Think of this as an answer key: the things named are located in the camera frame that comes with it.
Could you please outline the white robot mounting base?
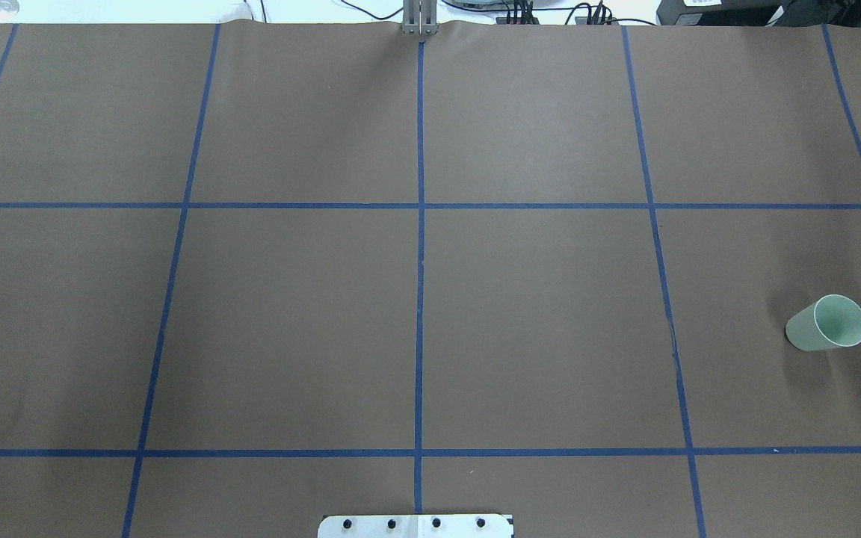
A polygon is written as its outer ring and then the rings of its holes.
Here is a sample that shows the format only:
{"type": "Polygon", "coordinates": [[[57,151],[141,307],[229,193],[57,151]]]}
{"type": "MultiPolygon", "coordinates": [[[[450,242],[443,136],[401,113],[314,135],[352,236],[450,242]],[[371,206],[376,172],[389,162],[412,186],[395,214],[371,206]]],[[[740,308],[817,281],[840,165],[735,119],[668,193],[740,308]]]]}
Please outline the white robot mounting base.
{"type": "Polygon", "coordinates": [[[328,516],[318,537],[513,537],[512,516],[496,513],[328,516]]]}

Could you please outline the green plastic cup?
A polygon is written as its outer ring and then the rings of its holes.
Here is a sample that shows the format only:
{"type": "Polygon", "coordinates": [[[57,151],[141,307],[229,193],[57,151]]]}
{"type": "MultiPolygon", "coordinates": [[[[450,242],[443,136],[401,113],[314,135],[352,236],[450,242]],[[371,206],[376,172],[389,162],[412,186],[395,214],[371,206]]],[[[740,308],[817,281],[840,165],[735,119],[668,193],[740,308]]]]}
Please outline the green plastic cup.
{"type": "Polygon", "coordinates": [[[844,295],[820,297],[786,321],[785,335],[806,352],[854,347],[861,343],[861,307],[844,295]]]}

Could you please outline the black equipment box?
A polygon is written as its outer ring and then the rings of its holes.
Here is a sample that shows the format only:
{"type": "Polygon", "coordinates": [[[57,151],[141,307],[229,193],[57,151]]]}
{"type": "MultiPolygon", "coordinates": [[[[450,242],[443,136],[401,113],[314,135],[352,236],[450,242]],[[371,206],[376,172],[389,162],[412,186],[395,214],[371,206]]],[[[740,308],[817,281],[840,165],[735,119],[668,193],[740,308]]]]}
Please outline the black equipment box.
{"type": "Polygon", "coordinates": [[[661,26],[861,28],[861,1],[660,1],[661,26]]]}

